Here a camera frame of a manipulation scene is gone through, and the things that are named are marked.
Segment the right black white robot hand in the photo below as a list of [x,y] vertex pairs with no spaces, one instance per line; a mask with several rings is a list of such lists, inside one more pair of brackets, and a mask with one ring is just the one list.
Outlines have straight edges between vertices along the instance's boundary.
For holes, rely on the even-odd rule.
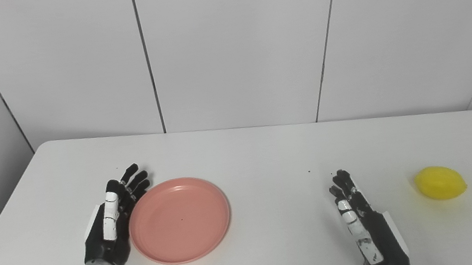
[[349,172],[339,169],[329,193],[364,259],[363,265],[411,265],[409,248],[389,212],[374,210]]

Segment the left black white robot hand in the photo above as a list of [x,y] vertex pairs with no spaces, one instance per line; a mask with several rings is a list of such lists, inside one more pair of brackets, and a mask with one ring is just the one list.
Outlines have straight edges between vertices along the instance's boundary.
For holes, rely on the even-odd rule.
[[105,201],[93,218],[85,241],[85,263],[103,260],[124,265],[130,253],[129,225],[131,214],[145,195],[151,181],[148,172],[132,164],[122,178],[107,182]]

